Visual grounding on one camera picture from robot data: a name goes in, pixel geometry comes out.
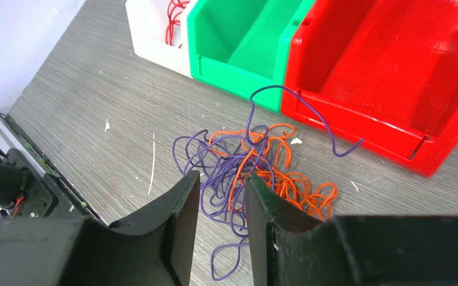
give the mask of white paint chip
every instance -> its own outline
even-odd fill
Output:
[[[106,118],[106,125],[104,126],[104,131],[110,129],[110,123],[108,122],[108,118]]]
[[[355,190],[359,192],[359,188],[357,188],[357,186],[355,185],[355,183],[353,181],[350,181],[350,183],[352,183],[352,185],[354,186]]]
[[[303,141],[296,137],[296,138],[292,139],[292,141],[290,143],[291,144],[302,144]]]
[[[153,183],[153,171],[155,170],[155,133],[152,133],[152,158],[151,158],[151,174],[150,174],[150,186],[148,188],[148,195],[150,195],[151,185]]]

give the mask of gray wooden table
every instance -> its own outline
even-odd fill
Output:
[[[135,56],[124,1],[87,0],[11,115],[111,222],[181,177],[171,155],[176,137],[205,128],[240,129],[248,111],[246,101]],[[292,121],[258,108],[253,122]],[[426,179],[361,149],[334,158],[325,133],[294,124],[303,144],[293,145],[291,169],[316,185],[335,182],[336,214],[458,214],[458,146]],[[148,195],[153,135],[156,162]],[[348,147],[339,143],[340,150]],[[248,248],[234,275],[220,283],[211,280],[211,251],[236,241],[229,229],[199,214],[191,285],[252,285]],[[218,275],[235,259],[236,250],[220,253]]]

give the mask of black robotic arm part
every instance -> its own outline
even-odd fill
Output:
[[[0,285],[188,285],[199,189],[192,171],[109,228],[91,218],[0,219]]]
[[[458,217],[337,216],[326,223],[245,181],[254,285],[458,285]]]

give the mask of red bin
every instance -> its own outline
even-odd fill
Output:
[[[333,133],[431,176],[458,143],[458,0],[317,0],[285,86]],[[281,112],[323,128],[287,92]]]

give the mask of tangled cord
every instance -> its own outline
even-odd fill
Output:
[[[299,95],[281,85],[265,86],[250,96],[250,113],[245,129],[235,132],[220,131],[214,133],[209,138],[208,130],[205,129],[194,134],[194,136],[178,137],[174,141],[172,148],[173,159],[178,170],[185,175],[190,170],[197,168],[207,176],[207,179],[201,183],[201,211],[211,220],[229,225],[233,234],[240,238],[237,244],[221,245],[213,250],[210,265],[212,278],[215,281],[225,279],[236,271],[240,263],[241,249],[243,246],[248,245],[245,242],[248,238],[248,232],[243,186],[243,180],[248,173],[257,172],[271,190],[275,191],[294,206],[305,210],[310,215],[317,216],[319,219],[329,218],[331,202],[336,198],[338,193],[333,183],[322,184],[317,188],[315,193],[312,193],[311,184],[303,174],[282,174],[278,171],[278,161],[282,148],[286,150],[285,165],[286,167],[290,165],[292,155],[285,139],[295,133],[296,129],[293,126],[281,123],[272,125],[269,128],[265,125],[250,128],[255,111],[254,96],[271,88],[281,88],[294,95],[319,117],[331,137],[332,150],[335,156],[346,156],[363,142],[363,139],[361,139],[346,152],[337,153],[334,136],[324,118],[300,98]],[[286,133],[282,130],[282,136],[272,136],[270,132],[279,127],[291,128],[292,131]],[[228,145],[229,139],[236,139],[240,143],[231,149]],[[180,140],[187,140],[184,148],[187,162],[183,167],[180,166],[175,152],[177,143]],[[274,143],[277,143],[275,154],[272,149],[272,145],[275,145]],[[303,186],[302,192],[298,190],[296,183]],[[332,187],[329,195],[321,194],[321,190],[326,186]],[[205,205],[205,195],[208,195],[209,206]],[[322,210],[326,206],[327,214],[324,216]],[[213,265],[215,254],[227,247],[238,248],[237,261],[228,273],[221,277],[215,277],[215,267]]]
[[[173,45],[173,39],[175,36],[175,28],[176,26],[180,27],[180,15],[183,12],[183,10],[187,7],[188,3],[190,0],[171,0],[169,1],[168,4],[168,20],[169,24],[168,27],[166,28],[166,44],[172,46]]]

